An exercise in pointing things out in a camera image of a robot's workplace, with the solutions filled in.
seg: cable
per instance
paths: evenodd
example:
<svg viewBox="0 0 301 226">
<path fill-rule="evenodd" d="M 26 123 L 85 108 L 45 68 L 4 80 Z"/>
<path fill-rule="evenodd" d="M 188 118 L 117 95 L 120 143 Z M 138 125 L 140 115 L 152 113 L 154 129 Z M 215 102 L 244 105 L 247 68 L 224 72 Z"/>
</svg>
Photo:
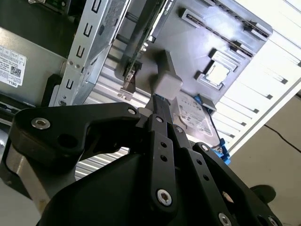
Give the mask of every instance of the cable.
<svg viewBox="0 0 301 226">
<path fill-rule="evenodd" d="M 293 145 L 292 143 L 288 142 L 277 130 L 271 128 L 268 125 L 264 125 L 265 127 L 269 128 L 270 130 L 272 130 L 273 132 L 277 133 L 278 136 L 280 136 L 281 139 L 283 139 L 289 146 L 291 146 L 292 148 L 294 148 L 296 151 L 298 151 L 299 153 L 301 153 L 300 149 L 298 149 L 295 145 Z"/>
</svg>

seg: mounting hole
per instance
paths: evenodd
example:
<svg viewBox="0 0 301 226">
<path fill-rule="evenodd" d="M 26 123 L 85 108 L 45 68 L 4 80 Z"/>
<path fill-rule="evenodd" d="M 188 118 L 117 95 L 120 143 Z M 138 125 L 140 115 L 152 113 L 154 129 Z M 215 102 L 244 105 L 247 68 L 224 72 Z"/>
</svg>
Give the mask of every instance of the mounting hole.
<svg viewBox="0 0 301 226">
<path fill-rule="evenodd" d="M 114 27 L 116 27 L 116 25 L 118 24 L 118 20 L 119 20 L 119 19 L 116 19 L 115 24 L 114 24 Z"/>
<path fill-rule="evenodd" d="M 209 177 L 207 175 L 203 175 L 203 178 L 206 180 L 206 181 L 209 181 Z"/>
<path fill-rule="evenodd" d="M 258 215 L 257 219 L 259 220 L 259 222 L 261 223 L 262 226 L 269 226 L 267 220 L 265 218 L 263 218 L 262 216 Z"/>
<path fill-rule="evenodd" d="M 162 161 L 167 161 L 167 158 L 165 157 L 165 155 L 161 155 L 160 158 Z"/>
<path fill-rule="evenodd" d="M 58 102 L 58 104 L 59 104 L 60 106 L 67 106 L 67 103 L 66 103 L 65 101 L 63 101 L 63 100 L 60 100 L 60 101 Z"/>
<path fill-rule="evenodd" d="M 161 142 L 161 146 L 164 147 L 164 148 L 167 148 L 167 145 L 163 142 Z"/>
<path fill-rule="evenodd" d="M 99 28 L 98 34 L 102 35 L 103 31 L 104 31 L 104 25 L 101 25 L 100 28 Z"/>
<path fill-rule="evenodd" d="M 37 121 L 37 124 L 40 126 L 45 126 L 46 122 L 45 121 Z"/>
<path fill-rule="evenodd" d="M 59 135 L 57 141 L 60 146 L 65 148 L 74 148 L 77 146 L 78 143 L 77 139 L 74 136 L 68 134 Z"/>
</svg>

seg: metal screw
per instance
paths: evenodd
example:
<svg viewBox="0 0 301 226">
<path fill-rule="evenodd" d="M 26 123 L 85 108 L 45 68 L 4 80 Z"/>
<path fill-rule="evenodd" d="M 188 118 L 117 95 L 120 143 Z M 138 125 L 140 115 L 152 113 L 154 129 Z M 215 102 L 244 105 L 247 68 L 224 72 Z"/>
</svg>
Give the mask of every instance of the metal screw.
<svg viewBox="0 0 301 226">
<path fill-rule="evenodd" d="M 278 226 L 278 224 L 276 223 L 276 221 L 273 218 L 268 217 L 268 219 L 270 220 L 270 222 L 272 223 L 273 226 Z"/>
<path fill-rule="evenodd" d="M 163 119 L 161 119 L 160 117 L 156 117 L 158 122 L 163 122 Z"/>
<path fill-rule="evenodd" d="M 32 120 L 32 126 L 36 129 L 48 129 L 50 122 L 44 118 L 35 118 Z"/>
<path fill-rule="evenodd" d="M 202 145 L 202 148 L 205 150 L 205 152 L 209 151 L 209 149 L 205 145 Z"/>
<path fill-rule="evenodd" d="M 164 205 L 164 206 L 171 205 L 171 201 L 172 201 L 171 196 L 164 189 L 160 189 L 157 191 L 157 198 L 162 205 Z"/>
<path fill-rule="evenodd" d="M 180 127 L 176 127 L 175 128 L 179 133 L 183 133 L 183 129 L 181 129 Z"/>
<path fill-rule="evenodd" d="M 128 112 L 130 112 L 131 114 L 136 114 L 136 112 L 131 108 L 128 109 Z"/>
<path fill-rule="evenodd" d="M 218 218 L 220 219 L 220 222 L 222 223 L 223 226 L 232 226 L 231 221 L 225 214 L 220 213 L 218 215 Z"/>
</svg>

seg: ribbed metal panel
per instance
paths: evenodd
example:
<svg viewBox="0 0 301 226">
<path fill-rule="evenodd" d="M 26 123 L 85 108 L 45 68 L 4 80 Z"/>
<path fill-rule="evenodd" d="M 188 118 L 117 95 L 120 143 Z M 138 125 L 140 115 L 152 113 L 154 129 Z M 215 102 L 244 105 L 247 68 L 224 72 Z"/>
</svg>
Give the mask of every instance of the ribbed metal panel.
<svg viewBox="0 0 301 226">
<path fill-rule="evenodd" d="M 298 35 L 301 33 L 301 2 L 237 2 L 269 23 L 274 33 L 216 105 L 214 123 L 230 154 L 234 154 L 250 137 L 248 133 L 253 134 L 258 129 L 256 125 L 268 120 L 301 86 L 301 39 Z M 112 59 L 120 59 L 125 47 L 118 40 L 114 42 L 98 83 L 86 100 L 87 104 L 125 101 L 135 107 L 144 107 L 149 101 L 150 95 L 141 90 L 137 90 L 131 101 L 118 97 L 123 81 L 115 77 L 118 63 Z M 125 150 L 85 160 L 78 164 L 76 176 L 81 178 L 122 154 L 126 154 Z"/>
<path fill-rule="evenodd" d="M 126 155 L 127 153 L 128 153 L 128 148 L 122 147 L 118 152 L 112 154 L 99 154 L 92 158 L 80 161 L 76 166 L 75 178 L 79 180 L 84 176 L 109 164 L 110 162 Z"/>
</svg>

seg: black cable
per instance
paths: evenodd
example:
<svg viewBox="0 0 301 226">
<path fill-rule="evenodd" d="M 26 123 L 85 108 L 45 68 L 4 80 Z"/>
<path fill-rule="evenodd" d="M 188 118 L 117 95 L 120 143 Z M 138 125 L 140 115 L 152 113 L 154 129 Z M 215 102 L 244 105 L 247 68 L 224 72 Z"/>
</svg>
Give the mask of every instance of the black cable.
<svg viewBox="0 0 301 226">
<path fill-rule="evenodd" d="M 295 96 L 301 99 L 301 94 L 297 93 Z"/>
<path fill-rule="evenodd" d="M 272 127 L 268 126 L 268 125 L 264 125 L 265 127 L 269 128 L 270 130 L 272 130 L 273 132 L 277 133 L 278 136 L 280 136 L 281 139 L 283 139 L 289 146 L 291 146 L 292 148 L 294 148 L 296 151 L 298 151 L 299 153 L 301 153 L 300 149 L 298 149 L 295 145 L 293 145 L 292 143 L 288 142 L 277 130 L 273 129 Z"/>
</svg>

